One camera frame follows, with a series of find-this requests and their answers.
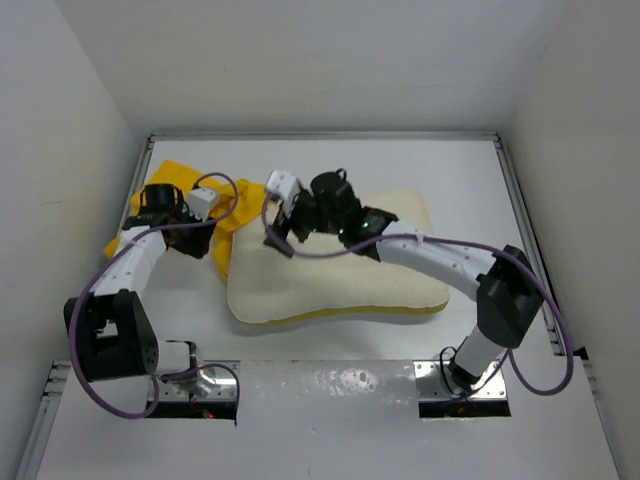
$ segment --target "metal mounting plate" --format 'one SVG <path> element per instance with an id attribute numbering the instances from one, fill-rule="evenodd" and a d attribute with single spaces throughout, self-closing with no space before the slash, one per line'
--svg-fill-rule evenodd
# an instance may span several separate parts
<path id="1" fill-rule="evenodd" d="M 210 360 L 204 360 L 202 363 L 212 363 Z M 237 362 L 217 362 L 222 363 L 233 371 L 237 371 Z M 210 368 L 200 370 L 200 375 L 208 380 L 213 388 L 206 396 L 198 396 L 197 401 L 203 403 L 220 403 L 226 404 L 235 402 L 237 387 L 236 381 L 229 372 L 222 368 Z M 160 403 L 188 403 L 189 393 L 181 389 L 178 385 L 158 382 L 160 385 Z M 147 401 L 153 401 L 153 384 L 149 381 L 149 392 Z"/>
<path id="2" fill-rule="evenodd" d="M 444 365 L 448 365 L 449 361 L 445 360 Z M 484 385 L 487 378 L 498 367 L 498 362 L 493 362 L 491 367 L 484 372 L 478 386 Z M 451 393 L 444 385 L 442 376 L 440 375 L 440 362 L 438 360 L 421 360 L 413 362 L 413 368 L 416 375 L 416 387 L 418 389 L 418 399 L 420 403 L 438 403 L 450 400 Z M 475 395 L 469 397 L 474 402 L 506 402 L 507 389 L 504 383 L 502 371 L 496 375 Z"/>

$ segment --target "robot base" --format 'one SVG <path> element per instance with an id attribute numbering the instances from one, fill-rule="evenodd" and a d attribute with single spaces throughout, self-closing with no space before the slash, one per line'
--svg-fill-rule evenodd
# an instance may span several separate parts
<path id="1" fill-rule="evenodd" d="M 222 363 L 237 371 L 238 362 Z M 160 402 L 147 418 L 194 418 L 207 420 L 236 420 L 236 381 L 221 368 L 204 369 L 198 376 L 198 384 L 160 384 Z M 147 406 L 153 400 L 153 386 L 149 382 Z"/>
<path id="2" fill-rule="evenodd" d="M 446 367 L 449 361 L 445 360 L 443 363 Z M 477 385 L 483 385 L 497 366 L 498 362 L 493 362 Z M 476 394 L 466 400 L 454 401 L 455 397 L 442 379 L 438 360 L 416 361 L 413 362 L 413 368 L 418 389 L 420 418 L 511 416 L 502 371 L 496 373 Z"/>

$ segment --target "pillow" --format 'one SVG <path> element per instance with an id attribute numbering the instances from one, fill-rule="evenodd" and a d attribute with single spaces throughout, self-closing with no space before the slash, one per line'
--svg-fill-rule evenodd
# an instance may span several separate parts
<path id="1" fill-rule="evenodd" d="M 395 213 L 429 232 L 429 211 L 411 190 L 372 195 L 364 202 Z M 276 209 L 270 208 L 273 219 Z M 435 313 L 447 305 L 448 286 L 409 268 L 345 255 L 326 260 L 287 258 L 262 244 L 258 218 L 233 236 L 227 299 L 238 320 L 250 324 L 297 321 L 345 313 Z M 296 250 L 328 253 L 344 249 L 335 236 L 311 234 Z"/>

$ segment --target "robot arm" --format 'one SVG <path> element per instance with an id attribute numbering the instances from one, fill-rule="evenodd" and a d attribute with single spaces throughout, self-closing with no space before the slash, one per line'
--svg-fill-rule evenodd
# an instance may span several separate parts
<path id="1" fill-rule="evenodd" d="M 210 188 L 191 190 L 186 201 L 173 185 L 144 188 L 138 215 L 124 222 L 116 253 L 127 244 L 133 246 L 102 275 L 81 311 L 76 346 L 88 381 L 176 373 L 194 366 L 194 345 L 158 340 L 140 297 L 154 266 L 169 247 L 201 258 L 209 249 L 214 227 L 156 231 L 137 241 L 135 238 L 160 225 L 204 222 L 218 199 L 218 192 Z M 67 329 L 76 301 L 69 299 L 64 307 Z"/>
<path id="2" fill-rule="evenodd" d="M 426 233 L 390 212 L 362 206 L 344 170 L 318 175 L 310 191 L 292 174 L 277 170 L 271 174 L 266 190 L 280 202 L 272 230 L 281 240 L 286 240 L 289 232 L 300 242 L 312 232 L 330 233 L 349 248 L 393 235 L 354 253 L 434 277 L 476 302 L 477 325 L 443 372 L 462 391 L 470 392 L 505 349 L 520 346 L 542 305 L 535 287 L 510 262 L 465 247 L 420 241 L 428 239 Z M 291 251 L 280 248 L 279 242 L 267 238 L 265 244 L 292 256 Z M 504 251 L 530 268 L 526 256 L 516 247 L 507 246 Z"/>

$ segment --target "yellow towel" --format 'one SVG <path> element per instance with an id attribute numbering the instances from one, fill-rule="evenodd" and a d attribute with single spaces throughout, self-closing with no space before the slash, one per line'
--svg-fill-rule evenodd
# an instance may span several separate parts
<path id="1" fill-rule="evenodd" d="M 165 160 L 153 174 L 149 183 L 172 183 L 182 190 L 186 197 L 187 192 L 191 190 L 194 182 L 201 176 L 202 173 L 194 170 L 193 168 L 181 165 L 172 160 Z M 200 185 L 203 187 L 215 188 L 220 192 L 220 200 L 211 211 L 211 215 L 213 217 L 222 215 L 229 210 L 233 201 L 233 189 L 231 188 L 231 185 L 222 184 L 215 178 L 207 178 L 200 182 Z M 236 185 L 238 186 L 238 192 L 240 193 L 238 206 L 229 217 L 216 225 L 216 229 L 214 231 L 216 244 L 212 251 L 212 255 L 218 265 L 220 274 L 225 280 L 227 280 L 229 264 L 231 263 L 233 232 L 260 215 L 262 203 L 264 202 L 265 197 L 263 185 L 251 183 L 249 180 L 244 178 L 237 180 Z M 136 215 L 140 208 L 140 192 L 136 192 L 133 197 L 131 197 L 131 206 L 133 207 L 132 215 Z M 104 249 L 104 254 L 108 258 L 111 258 L 114 255 L 117 246 L 118 237 L 109 242 L 109 245 Z"/>

